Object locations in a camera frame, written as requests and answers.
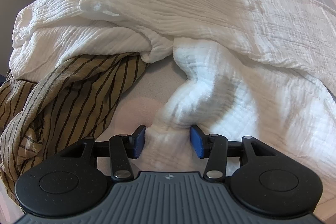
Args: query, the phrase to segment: brown striped cloth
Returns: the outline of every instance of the brown striped cloth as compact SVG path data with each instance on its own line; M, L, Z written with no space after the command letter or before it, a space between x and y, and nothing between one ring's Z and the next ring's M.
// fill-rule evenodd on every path
M15 200L18 177L49 156L109 125L120 95L147 64L138 53L74 57L38 83L15 80L0 88L0 176Z

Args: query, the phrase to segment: white muslin blanket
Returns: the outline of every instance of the white muslin blanket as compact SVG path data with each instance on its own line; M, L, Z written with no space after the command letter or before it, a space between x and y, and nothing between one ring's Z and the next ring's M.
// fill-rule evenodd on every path
M147 129L141 169L197 169L197 124L312 168L323 202L336 195L335 29L336 11L315 0L37 0L17 17L10 68L39 81L79 54L173 53L188 80Z

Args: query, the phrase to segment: blue pad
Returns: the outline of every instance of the blue pad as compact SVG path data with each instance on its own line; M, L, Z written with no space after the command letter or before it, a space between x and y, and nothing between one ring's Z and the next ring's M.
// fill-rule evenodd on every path
M134 158L139 158L142 152L143 146L145 145L145 131L146 127L140 131L139 135L134 141L133 156Z
M197 156L200 159L203 159L204 158L204 146L203 146L202 137L199 135L199 133L194 127L190 127L190 142Z

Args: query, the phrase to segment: circular button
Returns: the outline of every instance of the circular button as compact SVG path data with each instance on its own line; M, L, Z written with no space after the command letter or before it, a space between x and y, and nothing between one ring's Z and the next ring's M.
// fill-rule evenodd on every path
M78 184L76 175L69 172L53 172L40 179L40 187L50 194L63 194L73 190Z
M276 192L293 190L299 184L296 175L284 170L268 170L260 175L259 181L267 189Z
M223 176L223 173L218 170L211 170L211 171L208 171L206 175L210 179L219 179Z
M128 170L119 170L114 173L114 176L118 179L126 179L131 176L131 172Z

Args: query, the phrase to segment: metal rivet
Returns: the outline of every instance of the metal rivet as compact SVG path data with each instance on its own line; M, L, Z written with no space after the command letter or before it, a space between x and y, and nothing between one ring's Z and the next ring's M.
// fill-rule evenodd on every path
M210 179L219 179L223 176L223 173L218 170L211 170L211 171L208 171L206 175Z
M128 170L119 170L114 173L114 176L118 179L126 179L131 175Z

